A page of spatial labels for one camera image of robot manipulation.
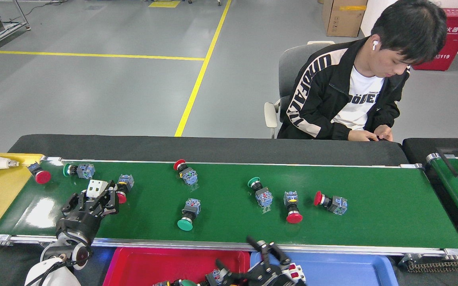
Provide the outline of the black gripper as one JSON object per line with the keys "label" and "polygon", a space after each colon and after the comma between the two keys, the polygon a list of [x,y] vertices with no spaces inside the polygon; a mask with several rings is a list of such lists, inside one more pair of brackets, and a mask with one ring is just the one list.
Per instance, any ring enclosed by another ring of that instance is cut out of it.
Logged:
{"label": "black gripper", "polygon": [[67,242],[91,246],[100,228],[102,217],[118,213],[117,186],[113,180],[93,180],[93,214],[87,207],[87,190],[74,193],[62,206],[63,218],[56,225],[56,236],[66,237]]}
{"label": "black gripper", "polygon": [[[222,286],[241,286],[245,281],[249,286],[295,286],[298,282],[298,266],[291,264],[291,259],[274,242],[255,240],[247,236],[246,241],[255,251],[260,253],[262,264],[255,264],[248,272],[231,272],[226,265],[216,259],[215,264],[220,270]],[[269,255],[279,261],[280,265],[271,265]]]}

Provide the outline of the person's right hand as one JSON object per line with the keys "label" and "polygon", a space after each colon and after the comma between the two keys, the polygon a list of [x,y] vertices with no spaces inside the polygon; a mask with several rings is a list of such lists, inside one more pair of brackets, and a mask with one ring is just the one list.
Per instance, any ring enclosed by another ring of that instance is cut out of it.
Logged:
{"label": "person's right hand", "polygon": [[347,139],[349,141],[379,141],[376,134],[365,130],[351,130]]}

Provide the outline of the person's left hand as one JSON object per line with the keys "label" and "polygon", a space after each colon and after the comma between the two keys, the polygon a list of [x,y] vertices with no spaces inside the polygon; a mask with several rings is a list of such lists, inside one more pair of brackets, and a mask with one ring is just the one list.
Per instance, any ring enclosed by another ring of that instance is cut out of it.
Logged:
{"label": "person's left hand", "polygon": [[393,141],[392,129],[388,125],[380,125],[374,130],[377,141]]}

